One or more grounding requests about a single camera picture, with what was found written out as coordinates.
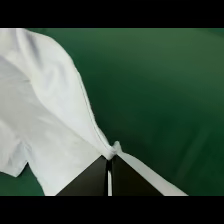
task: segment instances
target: green surface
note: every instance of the green surface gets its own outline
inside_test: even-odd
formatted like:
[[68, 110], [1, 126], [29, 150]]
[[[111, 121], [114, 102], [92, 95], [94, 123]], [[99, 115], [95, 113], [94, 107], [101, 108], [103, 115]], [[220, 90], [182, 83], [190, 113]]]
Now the green surface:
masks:
[[31, 29], [70, 54], [110, 143], [189, 195], [224, 195], [223, 29]]
[[26, 166], [22, 174], [17, 178], [0, 173], [0, 196], [43, 195], [44, 193], [29, 166]]

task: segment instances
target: cloth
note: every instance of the cloth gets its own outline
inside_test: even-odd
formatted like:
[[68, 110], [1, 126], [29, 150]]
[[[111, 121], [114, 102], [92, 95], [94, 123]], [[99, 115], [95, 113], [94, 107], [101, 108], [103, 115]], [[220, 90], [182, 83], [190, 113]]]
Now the cloth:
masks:
[[0, 29], [0, 85], [0, 134], [9, 133], [1, 135], [0, 171], [18, 176], [28, 162], [45, 195], [56, 195], [100, 155], [116, 154], [72, 60], [53, 39]]

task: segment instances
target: white cloth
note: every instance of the white cloth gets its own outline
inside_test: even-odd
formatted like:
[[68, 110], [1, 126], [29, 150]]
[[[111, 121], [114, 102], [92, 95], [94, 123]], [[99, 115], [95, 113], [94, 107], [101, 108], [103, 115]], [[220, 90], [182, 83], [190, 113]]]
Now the white cloth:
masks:
[[1, 136], [0, 171], [17, 176], [27, 161], [45, 195], [56, 195], [101, 154], [116, 154], [71, 58], [49, 37], [0, 29], [0, 102], [0, 134], [9, 133]]

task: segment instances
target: green background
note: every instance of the green background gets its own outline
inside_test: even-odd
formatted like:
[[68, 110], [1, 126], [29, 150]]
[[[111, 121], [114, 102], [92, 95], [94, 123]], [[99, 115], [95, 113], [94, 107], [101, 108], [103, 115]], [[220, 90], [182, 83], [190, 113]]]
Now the green background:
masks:
[[111, 144], [189, 195], [224, 195], [223, 29], [30, 30], [72, 57]]

